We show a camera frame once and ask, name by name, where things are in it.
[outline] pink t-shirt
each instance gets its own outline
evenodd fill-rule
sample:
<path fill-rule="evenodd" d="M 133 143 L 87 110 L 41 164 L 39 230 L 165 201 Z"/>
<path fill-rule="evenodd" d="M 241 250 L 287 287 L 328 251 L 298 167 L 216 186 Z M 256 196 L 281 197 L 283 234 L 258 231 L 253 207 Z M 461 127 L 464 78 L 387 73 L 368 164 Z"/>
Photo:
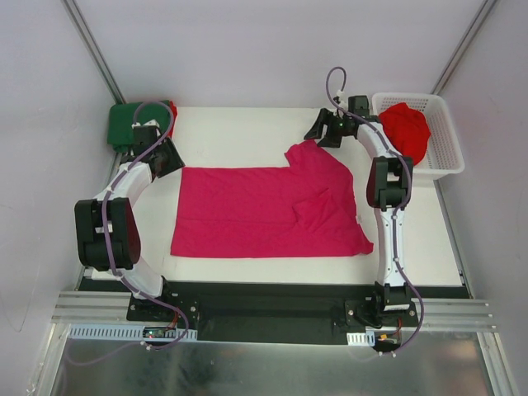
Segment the pink t-shirt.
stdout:
<path fill-rule="evenodd" d="M 171 254 L 342 257 L 373 244 L 356 222 L 352 175 L 313 140 L 289 167 L 184 167 Z"/>

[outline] white laundry basket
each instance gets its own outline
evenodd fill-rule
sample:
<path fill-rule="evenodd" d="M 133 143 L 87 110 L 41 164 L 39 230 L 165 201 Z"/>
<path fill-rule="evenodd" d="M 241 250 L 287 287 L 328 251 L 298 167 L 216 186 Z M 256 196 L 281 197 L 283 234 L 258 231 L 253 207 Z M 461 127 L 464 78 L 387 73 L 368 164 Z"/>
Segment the white laundry basket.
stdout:
<path fill-rule="evenodd" d="M 414 167 L 413 175 L 416 178 L 436 180 L 451 173 L 462 172 L 464 159 L 444 100 L 437 95 L 381 92 L 372 97 L 372 109 L 378 115 L 402 102 L 422 112 L 431 131 L 426 157 Z"/>

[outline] white wall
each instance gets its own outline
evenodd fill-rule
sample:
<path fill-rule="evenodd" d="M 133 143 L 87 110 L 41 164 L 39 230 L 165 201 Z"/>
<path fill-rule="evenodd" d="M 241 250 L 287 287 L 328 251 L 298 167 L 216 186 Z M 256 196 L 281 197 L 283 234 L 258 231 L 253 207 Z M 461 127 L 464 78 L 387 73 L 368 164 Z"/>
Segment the white wall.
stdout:
<path fill-rule="evenodd" d="M 443 179 L 477 297 L 491 299 L 528 389 L 528 2 L 502 0 L 445 91 L 466 169 Z"/>
<path fill-rule="evenodd" d="M 78 3 L 130 101 L 320 107 L 336 65 L 350 94 L 430 92 L 482 1 Z"/>
<path fill-rule="evenodd" d="M 17 396 L 78 273 L 73 205 L 108 175 L 113 102 L 59 0 L 2 2 L 0 22 L 0 394 Z"/>

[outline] red cloth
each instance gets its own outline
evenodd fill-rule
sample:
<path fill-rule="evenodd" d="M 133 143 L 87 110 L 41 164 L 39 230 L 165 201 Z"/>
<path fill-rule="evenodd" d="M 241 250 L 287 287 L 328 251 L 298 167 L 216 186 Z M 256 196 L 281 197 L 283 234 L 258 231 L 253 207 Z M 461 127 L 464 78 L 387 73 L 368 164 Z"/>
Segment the red cloth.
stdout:
<path fill-rule="evenodd" d="M 426 156 L 431 131 L 426 117 L 418 110 L 399 103 L 379 115 L 390 143 L 404 156 L 411 157 L 416 166 Z"/>
<path fill-rule="evenodd" d="M 176 124 L 176 118 L 178 117 L 178 109 L 176 107 L 176 105 L 174 104 L 173 101 L 170 101 L 168 103 L 169 107 L 171 108 L 171 111 L 172 111 L 172 115 L 174 116 L 174 124 Z M 174 132 L 174 127 L 172 127 L 172 129 L 170 130 L 170 132 L 168 133 L 168 137 L 171 138 L 172 137 L 172 133 Z"/>
<path fill-rule="evenodd" d="M 371 253 L 356 222 L 352 175 L 313 140 L 289 167 L 184 167 L 171 254 L 341 257 Z"/>

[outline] white table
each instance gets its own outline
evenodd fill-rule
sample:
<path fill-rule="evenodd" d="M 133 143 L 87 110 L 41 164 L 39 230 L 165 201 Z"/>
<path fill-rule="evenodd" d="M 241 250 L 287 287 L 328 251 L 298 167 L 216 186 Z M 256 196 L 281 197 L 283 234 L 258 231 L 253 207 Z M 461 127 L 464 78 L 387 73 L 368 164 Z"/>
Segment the white table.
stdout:
<path fill-rule="evenodd" d="M 302 141 L 318 109 L 179 108 L 173 135 L 188 167 L 284 167 L 284 153 Z M 365 188 L 371 160 L 353 138 L 328 152 L 348 166 L 354 176 L 358 219 L 377 245 L 374 212 Z M 367 256 L 210 259 L 170 255 L 177 215 L 181 171 L 156 180 L 139 198 L 134 216 L 142 256 L 170 281 L 373 284 L 378 251 Z M 455 257 L 432 181 L 415 180 L 405 210 L 404 259 L 416 285 L 460 286 Z M 112 279 L 94 271 L 93 279 Z"/>

